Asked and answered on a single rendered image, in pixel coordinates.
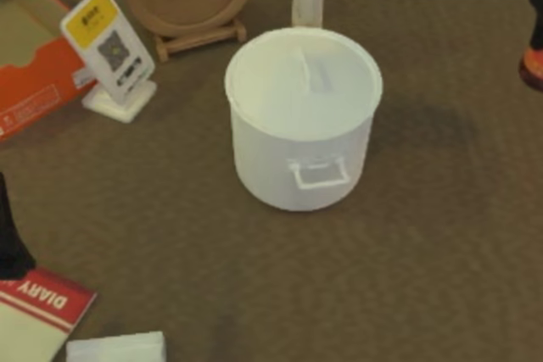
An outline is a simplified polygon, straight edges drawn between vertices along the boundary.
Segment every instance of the white stand base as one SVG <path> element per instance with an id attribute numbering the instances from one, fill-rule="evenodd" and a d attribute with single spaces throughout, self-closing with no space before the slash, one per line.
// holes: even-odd
<path id="1" fill-rule="evenodd" d="M 132 123 L 136 116 L 156 93 L 157 86 L 152 81 L 145 81 L 133 89 L 124 105 L 115 102 L 104 87 L 96 85 L 92 91 L 83 98 L 83 106 L 97 114 L 103 114 L 122 123 Z"/>

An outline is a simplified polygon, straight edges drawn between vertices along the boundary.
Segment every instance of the orange box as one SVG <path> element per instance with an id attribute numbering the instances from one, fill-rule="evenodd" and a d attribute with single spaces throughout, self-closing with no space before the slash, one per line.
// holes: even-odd
<path id="1" fill-rule="evenodd" d="M 0 141 L 94 85 L 62 37 L 67 14 L 59 0 L 0 0 Z"/>

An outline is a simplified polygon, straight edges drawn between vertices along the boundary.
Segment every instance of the qr code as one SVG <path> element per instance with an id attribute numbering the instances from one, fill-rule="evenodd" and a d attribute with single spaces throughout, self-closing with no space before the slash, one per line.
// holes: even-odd
<path id="1" fill-rule="evenodd" d="M 113 72 L 116 72 L 130 57 L 130 51 L 120 39 L 117 31 L 111 33 L 111 36 L 98 47 L 98 51 L 104 56 Z"/>

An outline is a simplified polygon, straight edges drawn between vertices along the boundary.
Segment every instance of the yellow label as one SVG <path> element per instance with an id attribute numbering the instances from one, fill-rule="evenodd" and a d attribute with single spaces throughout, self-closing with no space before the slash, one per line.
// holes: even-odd
<path id="1" fill-rule="evenodd" d="M 89 0 L 66 25 L 79 47 L 88 48 L 117 17 L 111 0 Z"/>

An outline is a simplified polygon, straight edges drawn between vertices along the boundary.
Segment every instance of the red and white book cover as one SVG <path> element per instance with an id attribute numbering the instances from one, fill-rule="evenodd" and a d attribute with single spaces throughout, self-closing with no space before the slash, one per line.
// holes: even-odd
<path id="1" fill-rule="evenodd" d="M 96 293 L 44 269 L 0 281 L 0 361 L 50 362 Z"/>

